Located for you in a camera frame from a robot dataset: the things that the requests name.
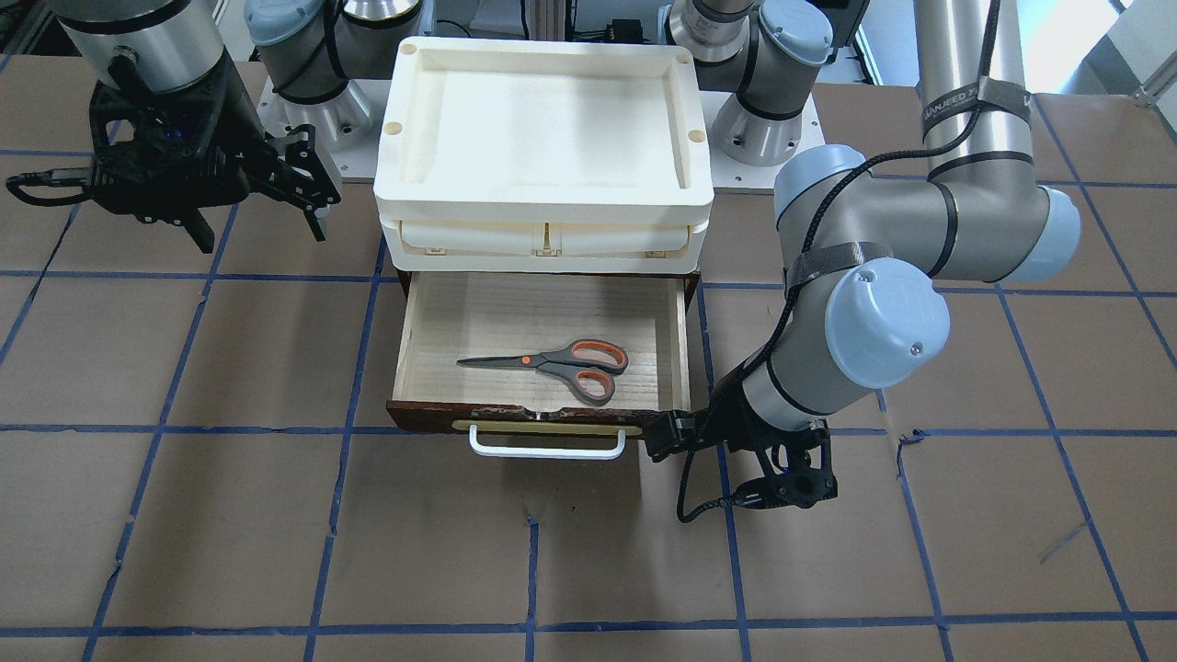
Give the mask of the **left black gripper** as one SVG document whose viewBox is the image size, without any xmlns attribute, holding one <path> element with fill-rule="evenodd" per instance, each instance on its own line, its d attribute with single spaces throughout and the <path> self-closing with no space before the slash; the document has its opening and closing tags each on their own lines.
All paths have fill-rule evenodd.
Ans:
<svg viewBox="0 0 1177 662">
<path fill-rule="evenodd" d="M 672 455 L 717 446 L 733 430 L 727 415 L 710 410 L 659 412 L 644 424 L 645 451 L 651 461 L 661 462 Z"/>
</svg>

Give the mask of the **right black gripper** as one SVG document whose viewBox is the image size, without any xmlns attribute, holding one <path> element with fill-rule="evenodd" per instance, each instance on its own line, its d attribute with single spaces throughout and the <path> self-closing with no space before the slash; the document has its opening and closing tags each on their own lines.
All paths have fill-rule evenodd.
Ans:
<svg viewBox="0 0 1177 662">
<path fill-rule="evenodd" d="M 341 200 L 341 179 L 335 160 L 315 134 L 315 126 L 298 125 L 286 137 L 268 140 L 248 139 L 235 160 L 244 168 L 251 191 L 299 207 L 307 213 L 314 240 L 326 240 L 328 206 Z M 188 214 L 188 234 L 201 253 L 213 252 L 217 234 L 201 213 Z"/>
</svg>

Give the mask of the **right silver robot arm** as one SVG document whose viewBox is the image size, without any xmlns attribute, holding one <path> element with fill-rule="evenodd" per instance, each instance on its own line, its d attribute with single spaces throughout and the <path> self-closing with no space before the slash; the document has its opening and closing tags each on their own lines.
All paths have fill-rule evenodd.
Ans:
<svg viewBox="0 0 1177 662">
<path fill-rule="evenodd" d="M 201 216 L 264 194 L 297 207 L 318 241 L 340 201 L 332 151 L 371 130 L 364 79 L 386 80 L 421 1 L 248 1 L 248 34 L 270 72 L 277 121 L 266 126 L 194 1 L 53 1 L 97 69 L 91 164 L 13 176 L 18 200 L 51 207 L 92 200 L 140 223 L 188 232 L 202 253 L 215 234 Z"/>
</svg>

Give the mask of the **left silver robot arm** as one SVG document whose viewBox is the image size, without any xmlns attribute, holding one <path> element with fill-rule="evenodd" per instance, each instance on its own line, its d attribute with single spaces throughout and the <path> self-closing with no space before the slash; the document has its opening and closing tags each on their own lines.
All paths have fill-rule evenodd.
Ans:
<svg viewBox="0 0 1177 662">
<path fill-rule="evenodd" d="M 1048 280 L 1080 238 L 1070 198 L 1035 183 L 1029 93 L 1013 1 L 918 1 L 924 180 L 875 176 L 879 159 L 822 145 L 783 164 L 776 227 L 782 331 L 717 386 L 707 408 L 645 428 L 652 461 L 724 443 L 770 446 L 944 347 L 935 280 Z"/>
</svg>

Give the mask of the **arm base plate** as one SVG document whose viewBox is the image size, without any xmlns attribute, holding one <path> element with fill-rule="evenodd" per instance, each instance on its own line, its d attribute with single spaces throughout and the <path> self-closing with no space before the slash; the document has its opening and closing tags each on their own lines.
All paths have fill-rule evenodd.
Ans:
<svg viewBox="0 0 1177 662">
<path fill-rule="evenodd" d="M 388 88 L 388 80 L 352 80 L 335 99 L 299 105 L 278 95 L 268 79 L 257 113 L 265 130 L 275 137 L 304 124 L 315 126 L 318 148 L 332 155 L 343 180 L 372 183 Z"/>
<path fill-rule="evenodd" d="M 803 112 L 786 121 L 749 115 L 732 94 L 703 91 L 703 118 L 709 134 L 712 186 L 717 193 L 771 194 L 782 163 L 825 143 L 812 97 Z M 734 112 L 733 123 L 724 107 Z"/>
</svg>

